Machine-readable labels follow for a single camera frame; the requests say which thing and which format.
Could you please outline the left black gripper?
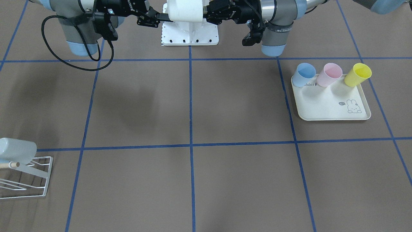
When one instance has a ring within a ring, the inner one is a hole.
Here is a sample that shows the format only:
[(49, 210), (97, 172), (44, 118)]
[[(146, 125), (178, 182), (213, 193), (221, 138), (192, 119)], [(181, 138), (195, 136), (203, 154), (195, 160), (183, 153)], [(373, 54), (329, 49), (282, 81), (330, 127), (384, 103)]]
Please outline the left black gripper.
[(245, 24), (249, 20), (259, 23), (260, 10), (259, 0), (212, 0), (203, 8), (203, 18), (214, 25), (226, 20), (236, 24)]

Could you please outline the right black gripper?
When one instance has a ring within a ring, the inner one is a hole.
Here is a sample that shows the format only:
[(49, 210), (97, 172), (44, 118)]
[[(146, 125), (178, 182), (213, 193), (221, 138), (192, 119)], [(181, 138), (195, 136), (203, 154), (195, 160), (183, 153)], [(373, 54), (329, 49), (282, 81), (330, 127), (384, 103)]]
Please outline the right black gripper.
[(98, 12), (128, 17), (137, 16), (137, 25), (158, 28), (161, 22), (173, 22), (168, 14), (160, 14), (147, 0), (96, 0)]

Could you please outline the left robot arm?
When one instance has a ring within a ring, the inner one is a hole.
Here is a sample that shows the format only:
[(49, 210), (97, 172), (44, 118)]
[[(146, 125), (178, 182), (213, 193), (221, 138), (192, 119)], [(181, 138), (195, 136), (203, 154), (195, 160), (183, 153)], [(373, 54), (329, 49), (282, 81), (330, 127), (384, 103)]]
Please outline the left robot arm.
[(242, 45), (261, 44), (264, 55), (278, 57), (284, 51), (294, 21), (325, 3), (325, 0), (212, 0), (203, 17), (215, 25), (224, 20), (247, 24), (249, 33)]

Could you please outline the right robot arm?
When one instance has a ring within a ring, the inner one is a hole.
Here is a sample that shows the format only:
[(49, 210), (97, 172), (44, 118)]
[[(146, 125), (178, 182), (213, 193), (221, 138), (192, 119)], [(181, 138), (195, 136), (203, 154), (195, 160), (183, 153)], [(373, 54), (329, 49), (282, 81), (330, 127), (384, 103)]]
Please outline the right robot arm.
[(98, 40), (116, 41), (116, 28), (130, 16), (137, 16), (138, 25), (159, 26), (169, 22), (169, 15), (154, 10), (147, 0), (35, 0), (55, 12), (71, 52), (89, 56), (99, 50)]

